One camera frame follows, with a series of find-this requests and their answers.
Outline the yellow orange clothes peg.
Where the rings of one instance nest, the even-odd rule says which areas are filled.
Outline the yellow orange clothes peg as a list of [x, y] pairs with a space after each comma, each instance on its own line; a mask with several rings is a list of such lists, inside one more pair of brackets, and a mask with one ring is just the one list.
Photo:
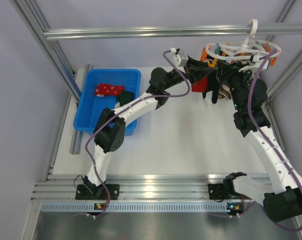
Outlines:
[[217, 65], [217, 59], [216, 58], [214, 58], [214, 59], [207, 59], [207, 65], [210, 68], [214, 68]]

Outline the black striped sock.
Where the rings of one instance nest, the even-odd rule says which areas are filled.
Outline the black striped sock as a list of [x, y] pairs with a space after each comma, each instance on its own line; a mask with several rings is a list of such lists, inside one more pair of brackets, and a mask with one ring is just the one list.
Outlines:
[[202, 98], [205, 99], [207, 93], [211, 92], [211, 102], [216, 104], [219, 98], [219, 89], [221, 84], [217, 80], [217, 70], [213, 70], [207, 75], [207, 86], [206, 90], [202, 93]]

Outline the red santa sock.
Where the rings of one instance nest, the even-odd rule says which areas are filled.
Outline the red santa sock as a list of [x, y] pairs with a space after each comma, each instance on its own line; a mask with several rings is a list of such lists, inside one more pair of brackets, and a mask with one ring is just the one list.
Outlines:
[[206, 93], [208, 88], [208, 76], [192, 84], [191, 91], [194, 93]]

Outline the white round clip hanger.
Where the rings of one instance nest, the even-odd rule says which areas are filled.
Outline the white round clip hanger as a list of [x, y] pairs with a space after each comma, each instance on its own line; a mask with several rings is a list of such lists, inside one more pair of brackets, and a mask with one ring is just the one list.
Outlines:
[[257, 19], [249, 21], [249, 33], [246, 34], [243, 41], [207, 44], [205, 47], [208, 58], [212, 60], [217, 59], [217, 63], [224, 61], [227, 63], [242, 62], [243, 64], [247, 64], [252, 55], [259, 54], [263, 57], [274, 51], [270, 57], [270, 65], [273, 66], [282, 49], [271, 41], [254, 39], [258, 30], [258, 24]]

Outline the red snowflake sock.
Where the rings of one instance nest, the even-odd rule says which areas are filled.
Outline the red snowflake sock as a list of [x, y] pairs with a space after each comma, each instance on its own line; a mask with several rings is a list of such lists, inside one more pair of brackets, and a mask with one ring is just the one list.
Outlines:
[[123, 85], [110, 85], [100, 83], [97, 85], [94, 95], [98, 97], [118, 96], [125, 90]]

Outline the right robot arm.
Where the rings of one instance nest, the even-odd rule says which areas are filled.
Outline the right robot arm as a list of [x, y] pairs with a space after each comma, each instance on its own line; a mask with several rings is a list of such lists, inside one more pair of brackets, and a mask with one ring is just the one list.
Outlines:
[[216, 80], [229, 88], [236, 110], [234, 124], [255, 151], [270, 184], [234, 172], [223, 180], [224, 192], [233, 199], [239, 195], [249, 197], [263, 207], [270, 220], [278, 223], [302, 215], [302, 177], [281, 149], [262, 110], [267, 86], [253, 77], [253, 72], [239, 63], [217, 65]]

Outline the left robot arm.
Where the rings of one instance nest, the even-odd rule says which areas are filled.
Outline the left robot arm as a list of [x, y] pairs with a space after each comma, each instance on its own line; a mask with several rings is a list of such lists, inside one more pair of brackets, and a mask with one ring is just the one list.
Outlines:
[[89, 154], [91, 167], [82, 179], [82, 194], [93, 200], [106, 194], [106, 199], [110, 200], [111, 194], [106, 186], [107, 169], [112, 153], [124, 142], [127, 125], [162, 107], [172, 98], [167, 89], [173, 86], [186, 83], [187, 91], [178, 95], [186, 96], [192, 86], [213, 73], [217, 65], [216, 59], [199, 61], [188, 56], [179, 63], [171, 63], [171, 71], [157, 67], [152, 70], [149, 87], [141, 96], [121, 107], [105, 108], [97, 120], [93, 135], [89, 138], [90, 142], [94, 142], [94, 153]]

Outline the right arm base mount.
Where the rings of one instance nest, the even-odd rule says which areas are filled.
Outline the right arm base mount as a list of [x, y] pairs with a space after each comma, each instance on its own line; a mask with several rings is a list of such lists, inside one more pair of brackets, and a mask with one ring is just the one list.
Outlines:
[[241, 199], [240, 195], [230, 195], [223, 183], [210, 183], [207, 185], [207, 187], [210, 200], [222, 202], [224, 200]]

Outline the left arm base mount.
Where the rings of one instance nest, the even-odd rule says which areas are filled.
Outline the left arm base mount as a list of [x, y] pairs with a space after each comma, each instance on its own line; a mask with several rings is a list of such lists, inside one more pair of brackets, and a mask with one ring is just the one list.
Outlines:
[[110, 193], [108, 197], [105, 188], [100, 185], [95, 190], [89, 190], [84, 184], [79, 184], [77, 186], [75, 199], [76, 200], [117, 200], [120, 193], [119, 184], [106, 184], [106, 187]]

